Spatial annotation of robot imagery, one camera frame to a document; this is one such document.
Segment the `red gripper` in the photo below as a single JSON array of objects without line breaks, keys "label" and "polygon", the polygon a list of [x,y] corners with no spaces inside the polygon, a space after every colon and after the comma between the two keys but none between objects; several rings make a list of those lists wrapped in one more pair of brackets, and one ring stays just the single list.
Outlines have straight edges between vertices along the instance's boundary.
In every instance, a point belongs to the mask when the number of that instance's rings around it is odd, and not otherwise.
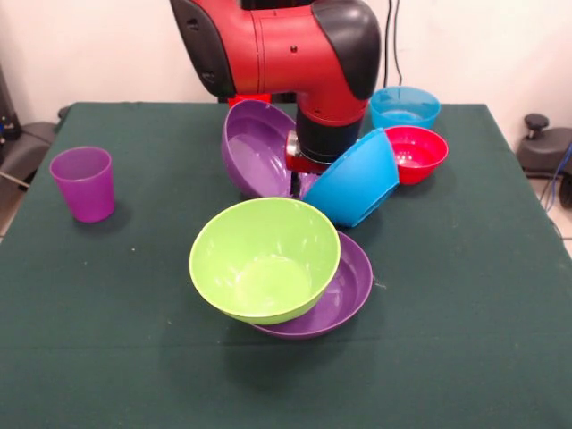
[{"label": "red gripper", "polygon": [[329,168],[328,163],[319,163],[302,154],[295,131],[290,131],[286,138],[285,163],[286,168],[292,172],[290,175],[290,195],[295,199],[300,198],[300,173],[322,174]]}]

